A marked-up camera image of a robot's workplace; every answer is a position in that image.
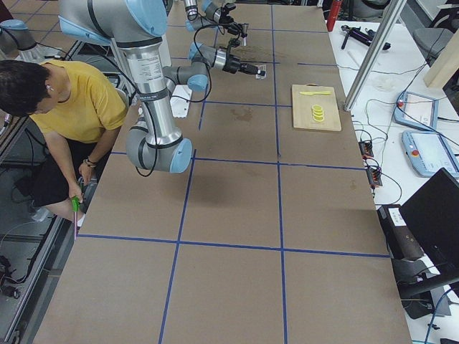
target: wooden board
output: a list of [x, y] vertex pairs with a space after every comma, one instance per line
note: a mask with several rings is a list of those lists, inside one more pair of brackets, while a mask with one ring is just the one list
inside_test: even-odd
[[[330, 95], [302, 95], [302, 91], [330, 91]], [[300, 130], [341, 131], [335, 90], [332, 87], [292, 85], [293, 127]], [[323, 122], [313, 119], [312, 106], [323, 108]]]

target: blue tape line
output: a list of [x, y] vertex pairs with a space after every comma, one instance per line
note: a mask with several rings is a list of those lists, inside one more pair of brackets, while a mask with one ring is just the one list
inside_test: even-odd
[[[196, 149], [194, 150], [193, 158], [195, 156], [196, 156]], [[177, 257], [179, 256], [180, 238], [181, 238], [181, 232], [182, 232], [183, 227], [184, 227], [186, 205], [188, 203], [189, 190], [191, 188], [191, 179], [192, 179], [192, 176], [193, 176], [193, 170], [194, 170], [194, 159], [191, 160], [191, 168], [190, 168], [190, 172], [189, 172], [189, 176], [188, 176], [188, 184], [186, 185], [184, 208], [183, 208], [183, 211], [181, 213], [179, 235], [177, 237], [177, 244], [175, 246], [174, 262], [172, 263], [171, 276], [169, 278], [169, 287], [167, 289], [166, 304], [164, 305], [163, 321], [161, 323], [161, 332], [159, 333], [158, 344], [162, 344], [162, 342], [163, 342], [164, 328], [166, 327], [167, 311], [169, 310], [169, 301], [171, 299], [172, 283], [174, 281], [175, 268], [176, 268], [176, 265], [177, 265]]]
[[314, 66], [314, 67], [322, 66], [322, 67], [336, 67], [336, 68], [338, 68], [338, 66], [336, 64], [302, 63], [302, 62], [299, 62], [299, 63], [297, 63], [297, 65], [299, 65], [299, 66]]
[[[112, 152], [113, 155], [125, 156], [126, 152]], [[218, 158], [197, 158], [193, 156], [193, 160], [201, 161], [215, 161], [221, 163], [254, 163], [259, 165], [281, 165], [281, 166], [300, 166], [300, 167], [310, 167], [310, 168], [330, 168], [338, 170], [353, 170], [353, 171], [365, 171], [363, 167], [348, 167], [348, 166], [327, 166], [327, 165], [312, 165], [309, 163], [281, 163], [281, 162], [270, 162], [270, 161], [250, 161], [250, 160], [231, 160], [231, 159], [218, 159]]]
[[267, 161], [244, 161], [244, 160], [226, 160], [226, 159], [214, 159], [214, 158], [195, 158], [196, 160], [201, 161], [215, 161], [215, 162], [222, 162], [222, 163], [255, 163], [261, 165], [277, 165], [277, 163], [270, 163]]
[[79, 238], [94, 238], [94, 239], [109, 239], [109, 240], [126, 240], [131, 242], [161, 242], [166, 244], [176, 244], [177, 240], [142, 238], [139, 236], [117, 236], [117, 235], [102, 235], [102, 234], [78, 234]]
[[228, 105], [250, 105], [250, 106], [270, 106], [275, 107], [275, 104], [257, 104], [252, 102], [221, 102], [218, 100], [206, 100], [209, 104], [228, 104]]
[[311, 30], [287, 30], [287, 29], [253, 29], [250, 28], [250, 31], [268, 31], [268, 32], [305, 32], [309, 34], [328, 34], [325, 31], [311, 31]]
[[318, 249], [293, 249], [269, 246], [256, 246], [256, 245], [241, 245], [241, 244], [223, 244], [219, 242], [192, 242], [192, 241], [177, 241], [171, 239], [157, 239], [157, 238], [143, 238], [139, 236], [115, 236], [115, 235], [101, 235], [101, 234], [78, 234], [79, 238], [93, 238], [93, 239], [108, 239], [108, 240], [126, 240], [131, 242], [158, 242], [163, 244], [180, 244], [189, 246], [208, 246], [208, 247], [224, 247], [229, 249], [255, 249], [261, 251], [277, 251], [277, 252], [293, 252], [293, 253], [309, 253], [309, 254], [328, 254], [335, 256], [353, 256], [353, 257], [368, 257], [368, 258], [389, 258], [385, 254], [373, 253], [359, 253], [359, 252], [339, 252], [339, 251], [325, 251]]
[[280, 177], [280, 144], [279, 144], [279, 121], [278, 121], [278, 94], [275, 73], [275, 37], [274, 37], [274, 7], [271, 5], [271, 37], [273, 41], [273, 80], [274, 80], [274, 105], [275, 105], [275, 145], [277, 150], [277, 167], [278, 167], [278, 203], [279, 203], [279, 234], [280, 234], [280, 271], [282, 276], [282, 309], [283, 309], [283, 325], [284, 325], [284, 344], [288, 344], [288, 323], [287, 323], [287, 291], [285, 286], [285, 254], [284, 254], [284, 233], [283, 233], [283, 218], [282, 218], [282, 186]]
[[367, 258], [390, 258], [388, 254], [377, 253], [359, 253], [359, 252], [340, 252], [340, 251], [323, 251], [319, 249], [284, 249], [285, 252], [295, 253], [312, 253], [312, 254], [328, 254], [334, 256], [352, 256], [352, 257], [367, 257]]
[[279, 247], [252, 246], [252, 245], [239, 245], [239, 244], [221, 244], [218, 242], [181, 241], [180, 244], [191, 245], [191, 246], [224, 247], [228, 249], [256, 249], [256, 250], [261, 250], [261, 251], [281, 251]]

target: metal pole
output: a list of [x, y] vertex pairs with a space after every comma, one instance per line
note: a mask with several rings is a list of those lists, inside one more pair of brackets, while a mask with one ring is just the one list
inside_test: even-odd
[[349, 90], [349, 94], [344, 103], [344, 109], [350, 111], [360, 94], [364, 83], [369, 76], [374, 63], [378, 58], [378, 54], [381, 52], [384, 43], [389, 36], [390, 30], [394, 26], [395, 22], [399, 17], [399, 13], [402, 11], [407, 0], [392, 0], [387, 7], [386, 13], [382, 17], [382, 22], [379, 25], [376, 36], [370, 45], [367, 54], [365, 55], [364, 61], [361, 63], [361, 68], [357, 73], [356, 79]]

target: man's arm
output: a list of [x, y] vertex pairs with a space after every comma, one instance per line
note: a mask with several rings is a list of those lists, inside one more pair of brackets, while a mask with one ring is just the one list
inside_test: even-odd
[[[91, 154], [87, 157], [90, 163], [97, 162], [112, 149], [113, 145], [115, 144], [116, 138], [120, 132], [121, 127], [112, 130], [106, 130], [103, 132], [102, 136], [100, 137], [98, 143], [95, 145]], [[86, 163], [81, 163], [79, 171], [81, 176], [83, 177], [83, 181], [85, 185], [90, 182], [91, 177], [93, 176], [93, 167]]]
[[81, 188], [78, 185], [77, 177], [73, 169], [72, 154], [69, 149], [67, 140], [55, 131], [45, 133], [44, 139], [48, 146], [49, 152], [56, 160], [62, 174], [69, 184], [69, 197], [77, 196], [82, 202]]

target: man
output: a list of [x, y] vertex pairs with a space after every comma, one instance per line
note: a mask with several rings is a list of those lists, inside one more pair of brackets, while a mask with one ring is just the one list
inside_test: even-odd
[[[100, 178], [126, 116], [117, 90], [103, 73], [83, 62], [4, 60], [0, 108], [30, 116], [51, 153], [34, 185], [34, 205], [72, 221], [71, 198], [82, 202], [78, 178], [85, 184], [93, 174]], [[79, 226], [83, 219], [79, 211]]]

